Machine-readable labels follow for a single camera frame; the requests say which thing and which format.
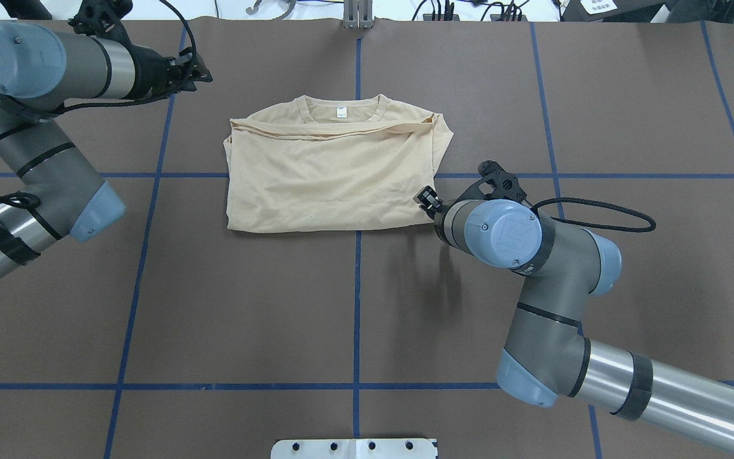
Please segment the blue joint cap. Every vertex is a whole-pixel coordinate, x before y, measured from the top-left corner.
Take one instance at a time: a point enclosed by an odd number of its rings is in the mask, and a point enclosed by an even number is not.
[[[505,348],[498,366],[498,386],[508,395],[544,409],[554,406],[559,398],[559,395],[523,368]]]
[[[112,189],[110,183],[105,181],[92,200],[84,207],[84,212],[78,216],[69,234],[79,242],[85,243],[105,227],[123,217],[125,212],[125,204]]]
[[[582,228],[594,238],[596,249],[600,251],[600,279],[596,283],[596,287],[591,291],[591,295],[604,295],[614,287],[614,282],[619,279],[621,274],[621,252],[619,247],[610,239],[595,235],[588,229]]]
[[[67,69],[67,50],[50,29],[0,22],[0,93],[29,99],[52,91]]]
[[[487,265],[519,268],[534,258],[542,243],[539,218],[522,204],[486,201],[466,218],[466,246]]]

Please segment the metal stand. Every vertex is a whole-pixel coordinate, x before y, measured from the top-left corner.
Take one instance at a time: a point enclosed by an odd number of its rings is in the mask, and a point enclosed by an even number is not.
[[[373,0],[344,0],[344,28],[372,29]]]

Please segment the white label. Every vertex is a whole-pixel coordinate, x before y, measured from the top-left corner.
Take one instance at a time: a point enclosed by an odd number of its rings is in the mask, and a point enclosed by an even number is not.
[[[614,0],[581,0],[582,7],[589,15],[595,15],[617,9]]]

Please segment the black tape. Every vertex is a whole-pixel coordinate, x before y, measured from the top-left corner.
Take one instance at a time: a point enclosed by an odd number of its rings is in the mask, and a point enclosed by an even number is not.
[[[101,89],[98,95],[93,97],[93,99],[98,99],[100,96],[104,96],[104,93],[110,89],[110,83],[112,82],[112,59],[110,59],[110,53],[107,52],[107,48],[104,47],[104,44],[100,43],[100,41],[94,37],[90,38],[92,38],[98,47],[101,48],[101,52],[104,53],[104,59],[107,61],[107,81],[104,83],[104,88]]]
[[[573,389],[568,393],[568,397],[574,398],[579,394],[582,382],[585,381],[585,375],[588,373],[588,364],[591,363],[591,340],[585,338],[585,354],[582,355],[582,368],[579,369],[577,382],[574,383]]]
[[[519,310],[530,312],[531,314],[536,314],[537,316],[545,317],[546,319],[551,319],[554,322],[564,323],[565,325],[573,326],[574,328],[580,328],[580,326],[582,326],[582,323],[579,320],[569,319],[565,316],[559,316],[558,314],[554,314],[546,310],[541,310],[540,308],[535,308],[534,306],[527,305],[525,303],[517,302],[517,308]]]
[[[0,220],[0,252],[19,265],[26,265],[41,254],[35,252],[21,238],[11,234]]]
[[[630,355],[633,357],[633,378],[630,381],[630,389],[620,409],[611,414],[627,421],[636,421],[647,408],[653,392],[653,362],[643,355],[632,352]]]
[[[41,163],[44,163],[47,159],[50,159],[51,157],[55,156],[58,153],[61,153],[65,149],[75,148],[75,143],[73,142],[67,142],[62,143],[61,145],[56,145],[55,147],[49,149],[48,151],[39,154],[37,157],[34,157],[32,160],[30,160],[27,164],[21,166],[20,169],[18,169],[15,174],[18,178],[24,177],[24,174],[30,172],[31,169],[35,168],[35,166],[38,166]]]

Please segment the silver arm tube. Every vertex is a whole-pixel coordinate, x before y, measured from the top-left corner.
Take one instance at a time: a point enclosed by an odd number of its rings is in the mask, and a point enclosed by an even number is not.
[[[652,391],[640,420],[734,454],[734,387],[652,362]],[[577,398],[617,412],[634,379],[629,352],[591,342]]]

